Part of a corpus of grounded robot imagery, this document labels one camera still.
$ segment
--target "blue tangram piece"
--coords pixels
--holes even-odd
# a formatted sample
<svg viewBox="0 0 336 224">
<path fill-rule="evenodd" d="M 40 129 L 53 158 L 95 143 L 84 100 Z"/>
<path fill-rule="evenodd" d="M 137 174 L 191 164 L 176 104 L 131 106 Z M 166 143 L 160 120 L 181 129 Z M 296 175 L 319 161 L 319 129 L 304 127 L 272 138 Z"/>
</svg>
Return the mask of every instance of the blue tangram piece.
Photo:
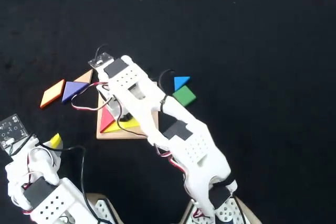
<svg viewBox="0 0 336 224">
<path fill-rule="evenodd" d="M 175 91 L 177 91 L 178 89 L 180 89 L 180 87 L 182 87 L 183 85 L 186 84 L 187 81 L 189 81 L 190 76 L 177 76 L 174 77 L 174 88 Z"/>
<path fill-rule="evenodd" d="M 64 93 L 62 97 L 62 103 L 67 102 L 71 99 L 75 94 L 78 94 L 84 88 L 86 88 L 89 84 L 85 82 L 75 82 L 75 81 L 67 81 L 65 83 Z"/>
</svg>

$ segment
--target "green square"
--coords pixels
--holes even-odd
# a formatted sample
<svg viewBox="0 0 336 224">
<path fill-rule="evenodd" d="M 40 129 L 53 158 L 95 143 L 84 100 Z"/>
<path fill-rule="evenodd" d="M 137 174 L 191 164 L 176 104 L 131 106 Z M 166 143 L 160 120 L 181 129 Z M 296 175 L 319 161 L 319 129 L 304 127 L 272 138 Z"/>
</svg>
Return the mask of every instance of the green square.
<svg viewBox="0 0 336 224">
<path fill-rule="evenodd" d="M 187 86 L 183 86 L 173 93 L 173 97 L 175 97 L 183 107 L 186 107 L 196 99 L 194 93 Z"/>
</svg>

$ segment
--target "black cloth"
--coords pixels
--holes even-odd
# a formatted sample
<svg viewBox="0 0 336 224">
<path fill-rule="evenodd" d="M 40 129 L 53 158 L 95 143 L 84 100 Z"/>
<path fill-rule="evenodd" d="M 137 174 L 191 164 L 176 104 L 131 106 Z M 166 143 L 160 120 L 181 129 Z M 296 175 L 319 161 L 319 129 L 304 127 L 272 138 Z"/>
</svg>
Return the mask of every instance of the black cloth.
<svg viewBox="0 0 336 224">
<path fill-rule="evenodd" d="M 191 76 L 188 110 L 263 223 L 330 221 L 335 0 L 0 0 L 0 9 L 1 118 L 17 113 L 43 141 L 59 132 L 65 146 L 87 147 L 87 192 L 108 196 L 126 224 L 178 222 L 189 201 L 181 172 L 145 140 L 96 140 L 94 112 L 59 100 L 39 108 L 44 90 L 89 70 L 104 43 L 153 78 L 168 68 Z M 81 99 L 96 103 L 95 91 Z M 62 155 L 59 173 L 77 186 L 79 169 L 79 152 Z M 4 169 L 0 202 L 2 223 L 29 222 L 7 196 Z"/>
</svg>

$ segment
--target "red triangle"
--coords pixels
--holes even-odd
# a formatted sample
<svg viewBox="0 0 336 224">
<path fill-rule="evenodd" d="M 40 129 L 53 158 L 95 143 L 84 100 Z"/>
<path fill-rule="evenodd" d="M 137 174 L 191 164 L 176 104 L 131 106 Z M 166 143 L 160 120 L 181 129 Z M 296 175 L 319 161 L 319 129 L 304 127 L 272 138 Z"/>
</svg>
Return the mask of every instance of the red triangle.
<svg viewBox="0 0 336 224">
<path fill-rule="evenodd" d="M 110 126 L 114 121 L 115 120 L 113 116 L 108 111 L 108 109 L 104 106 L 101 112 L 100 133 L 103 133 L 103 131 L 106 130 L 106 128 Z"/>
</svg>

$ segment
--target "black circuit board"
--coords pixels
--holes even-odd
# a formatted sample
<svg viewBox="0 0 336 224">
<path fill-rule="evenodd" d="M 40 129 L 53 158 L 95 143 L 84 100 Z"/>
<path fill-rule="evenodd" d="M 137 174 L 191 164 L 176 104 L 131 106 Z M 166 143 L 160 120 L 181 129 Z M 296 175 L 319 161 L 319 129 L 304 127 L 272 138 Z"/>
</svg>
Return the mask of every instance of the black circuit board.
<svg viewBox="0 0 336 224">
<path fill-rule="evenodd" d="M 0 147 L 3 150 L 27 136 L 28 133 L 17 114 L 11 115 L 0 122 Z"/>
</svg>

